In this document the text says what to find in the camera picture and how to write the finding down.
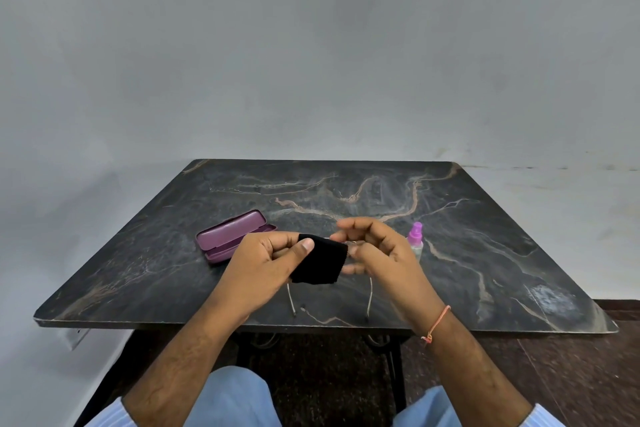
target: wall socket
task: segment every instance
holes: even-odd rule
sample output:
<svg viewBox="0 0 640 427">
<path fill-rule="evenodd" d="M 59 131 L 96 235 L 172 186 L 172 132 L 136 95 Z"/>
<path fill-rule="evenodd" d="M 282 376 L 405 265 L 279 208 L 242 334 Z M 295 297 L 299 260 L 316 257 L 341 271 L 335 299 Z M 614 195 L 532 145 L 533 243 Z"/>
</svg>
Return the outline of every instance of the wall socket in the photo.
<svg viewBox="0 0 640 427">
<path fill-rule="evenodd" d="M 62 342 L 69 348 L 69 351 L 73 351 L 90 330 L 91 329 L 64 328 L 58 331 L 58 335 Z"/>
</svg>

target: forearm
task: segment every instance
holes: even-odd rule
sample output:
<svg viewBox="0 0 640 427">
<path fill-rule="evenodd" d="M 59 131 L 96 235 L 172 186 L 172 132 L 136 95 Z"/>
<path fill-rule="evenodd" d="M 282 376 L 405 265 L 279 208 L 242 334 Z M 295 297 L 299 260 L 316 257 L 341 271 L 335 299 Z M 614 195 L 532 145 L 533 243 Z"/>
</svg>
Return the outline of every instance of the forearm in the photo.
<svg viewBox="0 0 640 427">
<path fill-rule="evenodd" d="M 182 425 L 237 325 L 232 314 L 205 303 L 123 398 L 136 425 Z"/>
<path fill-rule="evenodd" d="M 439 298 L 434 302 L 442 304 Z M 425 317 L 420 326 L 421 335 L 427 334 L 434 318 L 436 314 Z M 532 405 L 452 312 L 446 313 L 434 330 L 429 349 L 442 385 L 464 427 L 516 427 L 531 412 Z"/>
</svg>

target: light blue pants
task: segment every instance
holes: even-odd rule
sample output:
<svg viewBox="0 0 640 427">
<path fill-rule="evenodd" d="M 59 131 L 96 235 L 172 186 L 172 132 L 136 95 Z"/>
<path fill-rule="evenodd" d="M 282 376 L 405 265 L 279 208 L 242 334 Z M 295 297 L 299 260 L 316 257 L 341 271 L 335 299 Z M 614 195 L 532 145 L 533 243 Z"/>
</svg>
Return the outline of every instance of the light blue pants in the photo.
<svg viewBox="0 0 640 427">
<path fill-rule="evenodd" d="M 251 370 L 226 366 L 204 385 L 185 427 L 280 427 L 267 383 Z M 427 390 L 396 415 L 394 427 L 461 427 L 442 387 Z"/>
</svg>

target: clear plastic bottle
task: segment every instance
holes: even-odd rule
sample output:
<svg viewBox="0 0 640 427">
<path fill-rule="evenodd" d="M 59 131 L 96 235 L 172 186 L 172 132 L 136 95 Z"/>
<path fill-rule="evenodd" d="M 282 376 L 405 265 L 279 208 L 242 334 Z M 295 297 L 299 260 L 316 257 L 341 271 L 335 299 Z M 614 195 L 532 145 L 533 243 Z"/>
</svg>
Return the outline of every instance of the clear plastic bottle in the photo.
<svg viewBox="0 0 640 427">
<path fill-rule="evenodd" d="M 411 246 L 411 250 L 413 250 L 413 254 L 415 255 L 416 260 L 420 262 L 422 247 L 424 246 L 424 244 L 422 243 L 422 223 L 419 223 L 418 221 L 413 223 L 413 228 L 411 228 L 411 231 L 409 232 L 406 239 Z"/>
</svg>

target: pink spray nozzle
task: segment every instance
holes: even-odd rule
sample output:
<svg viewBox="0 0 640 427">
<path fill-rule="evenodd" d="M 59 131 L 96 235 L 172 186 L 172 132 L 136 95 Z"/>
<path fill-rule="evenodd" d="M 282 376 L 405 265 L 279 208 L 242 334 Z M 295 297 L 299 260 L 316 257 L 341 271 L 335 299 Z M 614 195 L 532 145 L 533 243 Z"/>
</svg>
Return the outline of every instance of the pink spray nozzle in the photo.
<svg viewBox="0 0 640 427">
<path fill-rule="evenodd" d="M 409 236 L 406 237 L 409 245 L 418 246 L 422 243 L 422 223 L 416 221 L 413 223 L 413 228 L 409 232 Z"/>
</svg>

